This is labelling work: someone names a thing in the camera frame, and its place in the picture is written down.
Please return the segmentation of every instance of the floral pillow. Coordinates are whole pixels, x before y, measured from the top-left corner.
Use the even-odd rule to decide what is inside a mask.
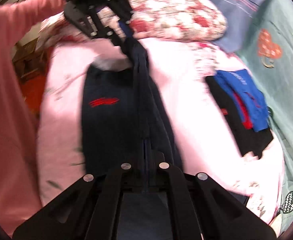
[[[223,36],[226,19],[209,0],[129,0],[134,14],[130,27],[134,37],[165,38],[181,41],[211,41]],[[98,12],[101,22],[121,37],[119,18],[108,7]],[[63,13],[41,24],[37,48],[52,46],[57,41],[82,42],[90,39],[70,25]]]

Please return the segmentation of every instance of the zigzag heart pattern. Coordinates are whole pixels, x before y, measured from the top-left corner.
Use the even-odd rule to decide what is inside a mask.
[[[284,203],[280,206],[283,214],[289,214],[293,211],[293,191],[290,191],[285,197]]]

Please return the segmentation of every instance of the metal screw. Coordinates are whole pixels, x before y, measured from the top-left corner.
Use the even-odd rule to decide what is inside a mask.
[[[206,180],[207,178],[208,178],[208,175],[204,172],[200,172],[198,174],[198,179],[200,179],[200,180]]]
[[[163,170],[167,169],[170,167],[170,165],[168,163],[160,163],[159,164],[159,167]]]
[[[131,164],[130,163],[122,163],[121,168],[124,170],[129,170],[129,169],[131,169]]]
[[[86,182],[90,182],[90,181],[93,181],[94,177],[92,174],[87,174],[87,175],[84,175],[83,176],[83,180],[86,181]]]

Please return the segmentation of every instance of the shirt sleeve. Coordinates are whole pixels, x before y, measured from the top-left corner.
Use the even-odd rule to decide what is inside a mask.
[[[62,12],[64,0],[26,0],[0,6],[0,22],[9,47],[19,41],[33,25]]]

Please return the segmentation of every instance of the teal fabric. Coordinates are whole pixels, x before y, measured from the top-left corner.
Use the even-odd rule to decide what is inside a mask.
[[[262,29],[266,29],[272,42],[282,49],[282,56],[274,61],[258,56],[258,37]],[[281,139],[285,158],[281,201],[283,232],[293,221],[293,2],[264,2],[253,19],[243,48],[237,54],[251,70],[267,105],[273,110],[271,129]]]

